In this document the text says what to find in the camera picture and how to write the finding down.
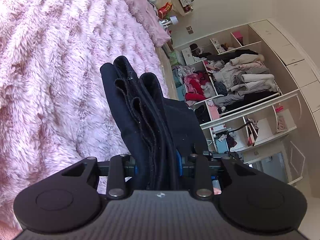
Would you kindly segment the black pants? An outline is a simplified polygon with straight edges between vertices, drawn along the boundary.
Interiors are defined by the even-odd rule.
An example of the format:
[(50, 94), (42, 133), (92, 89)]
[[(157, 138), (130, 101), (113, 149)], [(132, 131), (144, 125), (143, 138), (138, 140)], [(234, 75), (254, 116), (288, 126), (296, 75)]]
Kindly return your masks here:
[(100, 68), (112, 116), (136, 161), (136, 190), (180, 190), (179, 159), (208, 149), (193, 110), (164, 97), (157, 76), (138, 76), (124, 56)]

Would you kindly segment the pink fluffy blanket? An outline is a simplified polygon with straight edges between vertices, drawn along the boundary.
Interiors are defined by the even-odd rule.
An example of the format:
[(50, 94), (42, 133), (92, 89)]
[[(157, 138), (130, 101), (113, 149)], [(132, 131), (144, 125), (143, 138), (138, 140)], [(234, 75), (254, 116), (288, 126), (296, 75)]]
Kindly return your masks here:
[(120, 55), (168, 95), (149, 34), (124, 0), (1, 0), (1, 239), (26, 187), (95, 156), (127, 153), (100, 67)]

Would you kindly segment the white open wardrobe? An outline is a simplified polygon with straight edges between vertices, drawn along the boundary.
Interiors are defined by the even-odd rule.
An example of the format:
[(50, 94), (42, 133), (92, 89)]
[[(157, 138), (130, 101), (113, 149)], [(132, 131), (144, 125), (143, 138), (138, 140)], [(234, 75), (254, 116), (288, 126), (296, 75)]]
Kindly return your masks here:
[(294, 45), (268, 20), (214, 33), (182, 50), (176, 89), (210, 150), (319, 196), (319, 87)]

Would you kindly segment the pile of folded clothes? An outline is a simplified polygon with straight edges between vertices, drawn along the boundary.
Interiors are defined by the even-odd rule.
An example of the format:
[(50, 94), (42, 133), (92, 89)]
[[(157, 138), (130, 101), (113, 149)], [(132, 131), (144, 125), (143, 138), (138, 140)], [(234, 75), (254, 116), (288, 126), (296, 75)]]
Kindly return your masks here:
[(213, 99), (220, 114), (244, 107), (280, 92), (265, 57), (250, 49), (207, 56), (219, 96)]

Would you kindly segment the red snack bag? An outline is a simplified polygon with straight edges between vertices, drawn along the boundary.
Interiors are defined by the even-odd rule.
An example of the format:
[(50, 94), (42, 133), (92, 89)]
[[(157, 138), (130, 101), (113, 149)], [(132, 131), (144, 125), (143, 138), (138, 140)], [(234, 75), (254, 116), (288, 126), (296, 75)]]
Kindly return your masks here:
[(173, 4), (170, 2), (167, 2), (164, 6), (160, 7), (158, 12), (158, 17), (163, 20), (166, 18), (167, 14), (171, 11)]

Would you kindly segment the white bedside shelf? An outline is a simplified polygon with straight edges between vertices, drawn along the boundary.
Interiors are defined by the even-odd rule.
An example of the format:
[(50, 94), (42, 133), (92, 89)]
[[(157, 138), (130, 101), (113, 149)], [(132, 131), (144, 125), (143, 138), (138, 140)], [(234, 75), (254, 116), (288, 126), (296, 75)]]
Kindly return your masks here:
[(193, 11), (194, 0), (172, 0), (174, 10), (182, 17)]

